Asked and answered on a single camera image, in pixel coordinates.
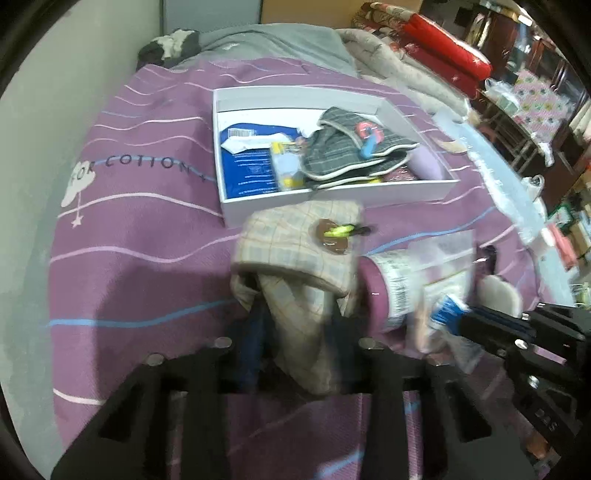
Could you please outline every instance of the gray blanket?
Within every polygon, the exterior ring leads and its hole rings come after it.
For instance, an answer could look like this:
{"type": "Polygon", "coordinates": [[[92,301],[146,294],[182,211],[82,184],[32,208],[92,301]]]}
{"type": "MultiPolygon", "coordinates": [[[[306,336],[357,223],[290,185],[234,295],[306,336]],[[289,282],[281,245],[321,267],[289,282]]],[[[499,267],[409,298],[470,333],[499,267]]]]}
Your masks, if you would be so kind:
{"type": "Polygon", "coordinates": [[[198,60],[255,60],[264,57],[309,61],[320,67],[357,76],[354,59],[332,28],[305,24],[244,25],[204,33],[202,52],[177,66],[198,60]]]}

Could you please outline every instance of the white wall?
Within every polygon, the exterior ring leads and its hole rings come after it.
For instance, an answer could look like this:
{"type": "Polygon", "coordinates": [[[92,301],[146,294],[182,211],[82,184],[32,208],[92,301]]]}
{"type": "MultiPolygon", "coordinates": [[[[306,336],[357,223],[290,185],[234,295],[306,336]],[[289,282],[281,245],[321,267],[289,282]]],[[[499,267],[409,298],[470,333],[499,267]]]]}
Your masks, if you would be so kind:
{"type": "Polygon", "coordinates": [[[42,327],[61,188],[106,98],[159,30],[160,0],[81,0],[0,98],[0,383],[22,446],[45,478],[62,453],[42,327]]]}
{"type": "Polygon", "coordinates": [[[462,8],[471,10],[474,5],[478,4],[478,0],[448,0],[444,4],[435,4],[431,1],[425,0],[421,7],[421,14],[425,17],[432,18],[439,21],[443,19],[443,24],[440,24],[449,33],[458,38],[463,38],[465,27],[456,25],[453,21],[456,18],[457,11],[462,8]]]}
{"type": "Polygon", "coordinates": [[[0,98],[0,293],[18,290],[59,166],[158,36],[160,0],[82,0],[36,45],[0,98]]]}

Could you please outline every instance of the open cardboard box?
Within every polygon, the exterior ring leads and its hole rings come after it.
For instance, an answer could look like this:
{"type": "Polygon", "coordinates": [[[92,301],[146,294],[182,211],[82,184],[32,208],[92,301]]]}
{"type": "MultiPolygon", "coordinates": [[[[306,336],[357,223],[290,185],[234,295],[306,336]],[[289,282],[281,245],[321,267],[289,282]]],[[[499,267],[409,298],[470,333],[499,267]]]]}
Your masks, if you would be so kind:
{"type": "Polygon", "coordinates": [[[217,188],[227,228],[241,226],[254,212],[306,200],[355,200],[364,207],[379,207],[399,203],[441,200],[459,181],[450,172],[447,163],[436,153],[431,141],[386,99],[344,90],[301,86],[249,86],[214,90],[213,139],[217,188]],[[411,140],[426,145],[439,159],[446,172],[444,180],[414,180],[392,183],[367,183],[342,185],[326,190],[310,189],[276,192],[241,198],[228,198],[224,182],[222,152],[220,146],[220,114],[260,109],[311,109],[317,112],[332,106],[360,115],[374,117],[384,127],[411,140]]]}

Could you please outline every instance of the metal bolt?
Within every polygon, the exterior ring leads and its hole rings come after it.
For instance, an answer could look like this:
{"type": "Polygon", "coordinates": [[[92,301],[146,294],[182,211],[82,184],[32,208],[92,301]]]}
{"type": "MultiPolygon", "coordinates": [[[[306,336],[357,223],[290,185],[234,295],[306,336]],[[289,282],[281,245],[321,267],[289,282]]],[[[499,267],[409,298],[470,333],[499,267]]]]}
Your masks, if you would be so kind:
{"type": "Polygon", "coordinates": [[[146,357],[144,363],[149,367],[157,367],[164,363],[165,357],[161,353],[151,353],[146,357]]]}
{"type": "Polygon", "coordinates": [[[359,339],[359,346],[363,350],[383,350],[384,346],[376,342],[373,338],[370,337],[363,337],[359,339]]]}
{"type": "Polygon", "coordinates": [[[230,337],[217,337],[213,343],[214,348],[230,348],[232,339],[230,337]]]}
{"type": "Polygon", "coordinates": [[[537,377],[530,375],[529,377],[527,377],[527,383],[530,384],[531,388],[538,388],[538,385],[540,384],[540,380],[538,380],[537,377]]]}

